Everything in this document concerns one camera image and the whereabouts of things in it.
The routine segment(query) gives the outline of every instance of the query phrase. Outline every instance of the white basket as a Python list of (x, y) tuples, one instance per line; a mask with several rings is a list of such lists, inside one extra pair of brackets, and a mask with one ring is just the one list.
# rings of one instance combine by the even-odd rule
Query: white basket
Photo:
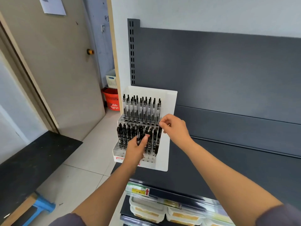
[(106, 75), (107, 83), (109, 88), (117, 89), (117, 82), (116, 82), (116, 73), (115, 69), (110, 70)]

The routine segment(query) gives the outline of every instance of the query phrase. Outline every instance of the door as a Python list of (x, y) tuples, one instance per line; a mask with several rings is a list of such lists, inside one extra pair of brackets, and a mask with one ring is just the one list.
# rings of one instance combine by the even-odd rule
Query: door
[(104, 116), (82, 0), (62, 0), (66, 16), (39, 0), (1, 0), (0, 21), (62, 135), (82, 140)]

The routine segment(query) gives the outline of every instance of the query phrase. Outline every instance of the gray sleeve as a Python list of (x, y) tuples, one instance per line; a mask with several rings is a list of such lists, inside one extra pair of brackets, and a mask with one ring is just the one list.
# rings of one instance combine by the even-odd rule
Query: gray sleeve
[(75, 213), (68, 213), (65, 216), (61, 216), (53, 221), (49, 226), (86, 226), (80, 216)]
[(292, 205), (269, 209), (256, 220), (256, 226), (301, 226), (301, 212)]

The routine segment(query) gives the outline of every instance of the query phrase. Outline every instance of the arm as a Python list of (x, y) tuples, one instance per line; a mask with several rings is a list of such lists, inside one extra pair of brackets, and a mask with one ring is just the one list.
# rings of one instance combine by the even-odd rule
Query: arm
[(129, 141), (126, 156), (121, 166), (74, 209), (72, 213), (80, 216), (87, 226), (109, 225), (130, 176), (133, 175), (143, 158), (144, 146), (147, 141), (148, 135), (143, 138), (139, 146), (137, 146), (137, 137)]
[(267, 210), (282, 205), (268, 191), (196, 144), (185, 121), (168, 114), (162, 118), (160, 126), (187, 154), (236, 226), (253, 226)]

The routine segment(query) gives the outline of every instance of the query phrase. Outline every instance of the floor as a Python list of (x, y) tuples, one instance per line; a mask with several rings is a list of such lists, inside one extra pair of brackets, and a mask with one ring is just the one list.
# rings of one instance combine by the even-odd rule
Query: floor
[[(112, 149), (118, 140), (116, 134), (119, 112), (106, 110), (105, 117), (83, 140), (83, 144), (37, 189), (55, 210), (41, 213), (30, 225), (48, 226), (56, 218), (72, 212), (111, 174), (115, 165)], [(110, 226), (122, 226), (119, 220), (125, 193), (120, 199)]]

